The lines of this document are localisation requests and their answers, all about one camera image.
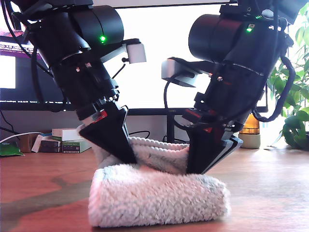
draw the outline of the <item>wooden table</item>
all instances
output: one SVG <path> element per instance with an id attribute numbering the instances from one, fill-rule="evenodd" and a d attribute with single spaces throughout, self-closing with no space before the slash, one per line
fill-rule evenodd
<path id="1" fill-rule="evenodd" d="M 117 229 L 88 224 L 91 150 L 0 162 L 2 232 L 309 232 L 308 152 L 240 149 L 219 163 L 208 174 L 227 183 L 232 206 L 221 220 Z"/>

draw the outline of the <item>monitor stand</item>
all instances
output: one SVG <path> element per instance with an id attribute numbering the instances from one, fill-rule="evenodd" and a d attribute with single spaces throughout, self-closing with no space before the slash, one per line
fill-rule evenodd
<path id="1" fill-rule="evenodd" d="M 167 142 L 174 144 L 175 143 L 175 115 L 171 117 L 167 116 Z"/>

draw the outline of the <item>fluffy towel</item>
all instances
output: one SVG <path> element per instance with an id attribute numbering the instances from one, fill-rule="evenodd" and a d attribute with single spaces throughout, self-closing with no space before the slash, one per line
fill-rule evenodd
<path id="1" fill-rule="evenodd" d="M 229 213 L 230 193 L 224 183 L 205 174 L 186 174 L 189 145 L 135 137 L 129 141 L 138 162 L 135 165 L 122 164 L 91 144 L 98 169 L 90 190 L 90 225 L 180 224 Z"/>
<path id="2" fill-rule="evenodd" d="M 229 211 L 225 184 L 206 175 L 174 175 L 138 165 L 95 172 L 89 198 L 94 227 L 208 221 Z"/>

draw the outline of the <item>green packet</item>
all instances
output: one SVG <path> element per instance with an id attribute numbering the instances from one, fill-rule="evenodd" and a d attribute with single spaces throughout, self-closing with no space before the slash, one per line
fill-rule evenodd
<path id="1" fill-rule="evenodd" d="M 17 142 L 0 144 L 0 156 L 25 156 L 18 148 Z"/>

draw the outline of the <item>wall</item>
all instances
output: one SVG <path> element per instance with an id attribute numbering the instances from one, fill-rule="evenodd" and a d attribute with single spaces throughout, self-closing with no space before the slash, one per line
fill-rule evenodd
<path id="1" fill-rule="evenodd" d="M 76 128 L 81 124 L 75 112 L 3 111 L 3 114 L 19 133 L 51 130 L 52 128 Z M 129 116 L 126 123 L 129 132 L 148 130 L 151 132 L 150 138 L 155 140 L 161 141 L 166 134 L 165 116 Z M 0 125 L 10 129 L 10 126 L 6 125 L 2 117 Z M 5 131 L 0 132 L 1 139 L 8 136 L 11 136 L 11 134 Z M 175 130 L 175 137 L 188 140 L 186 133 L 178 129 Z"/>

